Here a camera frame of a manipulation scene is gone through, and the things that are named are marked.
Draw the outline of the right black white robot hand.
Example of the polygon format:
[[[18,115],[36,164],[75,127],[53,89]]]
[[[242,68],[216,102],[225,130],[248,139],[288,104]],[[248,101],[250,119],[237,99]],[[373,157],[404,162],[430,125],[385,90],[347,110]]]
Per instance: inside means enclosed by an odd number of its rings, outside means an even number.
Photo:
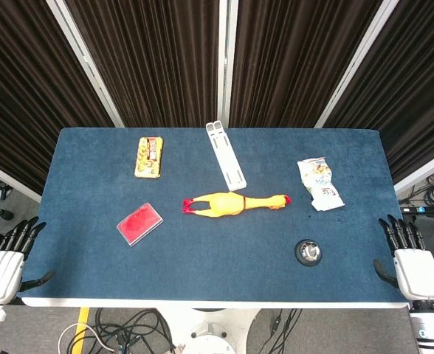
[[[410,302],[434,301],[434,257],[427,249],[420,230],[413,223],[405,223],[392,215],[380,218],[396,274],[391,276],[380,260],[373,261],[378,277]]]

